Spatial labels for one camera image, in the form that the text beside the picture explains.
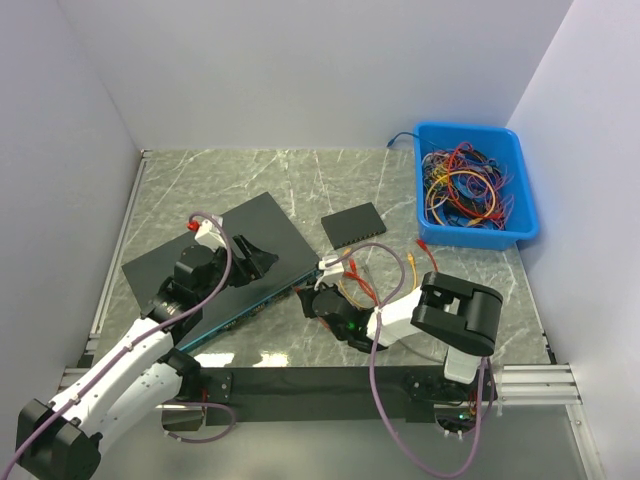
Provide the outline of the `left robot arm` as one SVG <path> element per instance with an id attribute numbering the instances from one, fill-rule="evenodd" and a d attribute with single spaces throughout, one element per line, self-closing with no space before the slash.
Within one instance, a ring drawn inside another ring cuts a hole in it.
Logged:
<path id="1" fill-rule="evenodd" d="M 177 343 L 225 288 L 263 278 L 277 260 L 242 235 L 198 237 L 98 363 L 51 400 L 21 410 L 12 462 L 39 479 L 89 479 L 109 442 L 148 411 L 204 400 L 201 366 Z"/>

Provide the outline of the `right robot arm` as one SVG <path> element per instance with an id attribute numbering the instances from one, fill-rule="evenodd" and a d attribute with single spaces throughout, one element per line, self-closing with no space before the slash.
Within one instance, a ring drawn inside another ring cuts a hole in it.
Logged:
<path id="1" fill-rule="evenodd" d="M 440 387 L 452 399 L 475 386 L 481 360 L 495 352 L 503 296 L 495 289 L 451 275 L 429 272 L 406 296 L 376 309 L 354 306 L 324 283 L 296 290 L 304 316 L 318 318 L 337 340 L 369 353 L 419 332 L 447 345 Z"/>

